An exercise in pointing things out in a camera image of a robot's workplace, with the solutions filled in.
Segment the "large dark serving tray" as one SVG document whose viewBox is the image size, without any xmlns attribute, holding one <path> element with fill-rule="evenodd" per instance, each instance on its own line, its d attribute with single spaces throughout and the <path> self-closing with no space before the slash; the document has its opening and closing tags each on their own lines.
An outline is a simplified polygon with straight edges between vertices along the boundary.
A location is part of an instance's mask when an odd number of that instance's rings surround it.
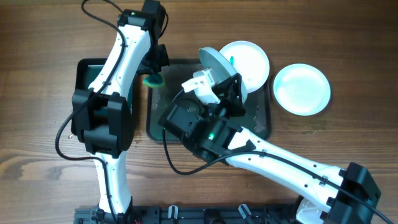
<svg viewBox="0 0 398 224">
<path fill-rule="evenodd" d="M 160 74 L 164 77 L 165 85 L 160 88 L 150 88 L 148 92 L 146 133 L 154 142 L 162 142 L 162 127 L 159 125 L 162 113 L 182 91 L 181 84 L 202 68 L 197 58 L 173 58 L 169 66 L 162 68 Z M 231 121 L 248 128 L 262 139 L 268 139 L 272 131 L 268 82 L 248 94 L 244 109 L 246 110 L 244 116 L 232 117 Z"/>
</svg>

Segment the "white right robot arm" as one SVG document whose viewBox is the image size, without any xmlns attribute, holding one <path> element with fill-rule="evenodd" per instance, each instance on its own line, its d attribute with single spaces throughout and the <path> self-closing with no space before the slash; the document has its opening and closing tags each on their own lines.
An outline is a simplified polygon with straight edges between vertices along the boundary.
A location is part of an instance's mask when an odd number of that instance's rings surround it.
<svg viewBox="0 0 398 224">
<path fill-rule="evenodd" d="M 385 222 L 377 204 L 381 191 L 367 168 L 350 163 L 347 169 L 308 160 L 277 147 L 230 120 L 245 113 L 242 77 L 236 73 L 210 90 L 219 103 L 190 113 L 176 101 L 159 124 L 178 137 L 194 156 L 206 161 L 199 172 L 223 162 L 267 177 L 298 193 L 295 213 L 299 223 L 370 223 L 374 215 Z"/>
</svg>

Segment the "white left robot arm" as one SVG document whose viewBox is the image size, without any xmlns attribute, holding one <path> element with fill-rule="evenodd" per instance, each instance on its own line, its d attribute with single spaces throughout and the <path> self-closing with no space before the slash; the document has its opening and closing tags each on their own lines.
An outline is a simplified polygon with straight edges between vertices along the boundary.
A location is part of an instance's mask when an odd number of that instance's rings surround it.
<svg viewBox="0 0 398 224">
<path fill-rule="evenodd" d="M 88 87 L 77 86 L 72 96 L 71 131 L 90 153 L 98 175 L 101 196 L 91 215 L 95 222 L 137 222 L 126 179 L 126 152 L 134 137 L 128 98 L 136 75 L 158 78 L 169 65 L 165 45 L 158 43 L 167 23 L 158 1 L 145 1 L 140 11 L 123 10 L 102 70 Z"/>
</svg>

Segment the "white plate with green smear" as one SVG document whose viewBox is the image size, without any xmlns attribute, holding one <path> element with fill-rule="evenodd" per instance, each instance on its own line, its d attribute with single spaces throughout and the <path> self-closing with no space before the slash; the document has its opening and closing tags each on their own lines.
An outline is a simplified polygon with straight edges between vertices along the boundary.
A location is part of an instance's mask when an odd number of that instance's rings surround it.
<svg viewBox="0 0 398 224">
<path fill-rule="evenodd" d="M 291 64 L 280 70 L 274 78 L 273 92 L 283 109 L 299 116 L 321 112 L 331 99 L 331 86 L 326 76 L 304 63 Z"/>
</svg>

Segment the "white plate with green streak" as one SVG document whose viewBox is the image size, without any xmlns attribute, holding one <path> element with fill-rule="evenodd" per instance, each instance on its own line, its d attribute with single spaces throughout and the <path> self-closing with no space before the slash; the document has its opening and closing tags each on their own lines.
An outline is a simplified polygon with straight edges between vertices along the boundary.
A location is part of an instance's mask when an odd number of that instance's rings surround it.
<svg viewBox="0 0 398 224">
<path fill-rule="evenodd" d="M 239 100 L 244 104 L 248 97 L 248 92 L 242 75 L 233 67 L 231 62 L 212 47 L 199 49 L 198 56 L 203 67 L 210 69 L 209 74 L 205 76 L 213 94 L 216 95 L 216 87 L 223 88 L 221 86 L 222 83 L 226 85 L 226 81 L 231 81 L 235 77 L 240 87 L 237 90 L 233 90 L 233 92 L 239 96 Z"/>
</svg>

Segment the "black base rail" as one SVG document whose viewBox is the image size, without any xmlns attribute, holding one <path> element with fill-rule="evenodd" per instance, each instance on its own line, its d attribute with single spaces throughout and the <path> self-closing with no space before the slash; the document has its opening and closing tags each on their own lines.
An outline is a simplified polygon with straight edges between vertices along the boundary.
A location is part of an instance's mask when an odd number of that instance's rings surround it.
<svg viewBox="0 0 398 224">
<path fill-rule="evenodd" d="M 297 223 L 295 212 L 298 206 L 292 204 L 270 204 L 265 206 L 220 206 L 220 207 L 170 207 L 133 206 L 127 215 L 116 215 L 119 223 L 142 224 L 204 224 L 204 223 Z"/>
</svg>

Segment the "green yellow sponge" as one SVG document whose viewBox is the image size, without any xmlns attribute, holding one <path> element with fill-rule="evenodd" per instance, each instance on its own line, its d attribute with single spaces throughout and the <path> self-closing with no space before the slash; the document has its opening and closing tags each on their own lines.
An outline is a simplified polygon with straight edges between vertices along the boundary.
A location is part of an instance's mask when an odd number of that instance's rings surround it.
<svg viewBox="0 0 398 224">
<path fill-rule="evenodd" d="M 160 88 L 165 85 L 164 77 L 161 74 L 148 75 L 143 79 L 142 84 L 149 88 Z"/>
</svg>

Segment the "small black soap tray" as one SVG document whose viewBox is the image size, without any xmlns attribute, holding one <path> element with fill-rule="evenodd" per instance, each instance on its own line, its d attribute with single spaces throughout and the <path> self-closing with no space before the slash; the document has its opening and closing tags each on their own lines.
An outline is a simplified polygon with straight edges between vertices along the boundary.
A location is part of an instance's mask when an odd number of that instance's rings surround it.
<svg viewBox="0 0 398 224">
<path fill-rule="evenodd" d="M 93 82 L 96 77 L 100 74 L 100 71 L 104 67 L 106 58 L 84 58 L 80 60 L 77 64 L 76 71 L 76 82 L 75 89 L 87 90 L 91 82 Z M 132 129 L 131 136 L 134 137 L 134 82 L 136 78 L 130 85 L 129 93 L 127 94 L 127 105 L 131 111 L 131 121 L 129 122 L 129 127 Z"/>
</svg>

